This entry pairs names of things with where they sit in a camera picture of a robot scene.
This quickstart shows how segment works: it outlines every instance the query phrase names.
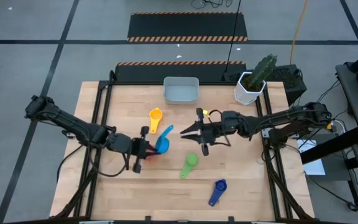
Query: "potted cactus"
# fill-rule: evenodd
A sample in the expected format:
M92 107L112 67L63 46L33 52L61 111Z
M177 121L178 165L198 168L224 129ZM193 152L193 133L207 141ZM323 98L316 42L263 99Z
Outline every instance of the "potted cactus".
M277 56L270 54L263 58L255 70L243 72L234 89L234 98L237 102L248 105L256 100L265 88L265 79L275 69Z

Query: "yellow cable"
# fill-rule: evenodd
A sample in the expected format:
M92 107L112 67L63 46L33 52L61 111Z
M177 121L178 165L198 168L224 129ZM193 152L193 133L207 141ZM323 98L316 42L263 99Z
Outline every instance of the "yellow cable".
M294 36L293 41L292 41L291 56L290 56L290 65L292 65L293 49L295 48L296 37L298 36L298 31L299 31L299 28L301 27L303 15L305 15L306 6L308 5L308 1L309 1L309 0L306 0L306 1L305 1L305 5L303 6L303 11L302 11L301 17L299 18L298 27L296 28L295 36Z

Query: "white paper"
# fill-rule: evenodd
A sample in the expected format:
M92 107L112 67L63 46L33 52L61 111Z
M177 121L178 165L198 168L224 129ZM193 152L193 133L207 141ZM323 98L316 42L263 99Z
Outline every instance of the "white paper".
M304 142L305 142L305 140L302 140L302 139L298 140L298 147L300 147ZM305 151L315 147L315 145L316 145L316 141L309 140L302 146L302 148L299 148L299 151L305 152ZM303 170L308 175L326 175L326 173L324 171L324 167L323 167L323 162L321 162L321 159L318 159L313 162L309 162L308 164L304 164Z

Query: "blue measuring cup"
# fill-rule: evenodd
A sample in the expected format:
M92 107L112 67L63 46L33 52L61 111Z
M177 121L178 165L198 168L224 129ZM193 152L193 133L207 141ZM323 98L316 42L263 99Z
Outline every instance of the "blue measuring cup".
M166 130L158 137L157 143L155 143L155 148L157 149L157 153L164 154L169 149L169 139L166 138L168 133L172 131L173 125L170 125L166 128Z

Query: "cactus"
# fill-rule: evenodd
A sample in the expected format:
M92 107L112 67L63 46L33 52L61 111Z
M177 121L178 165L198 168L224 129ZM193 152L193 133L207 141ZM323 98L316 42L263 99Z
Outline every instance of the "cactus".
M264 57L255 67L252 74L242 79L242 86L249 91L260 91L260 85L275 69L276 62L276 55L270 54Z

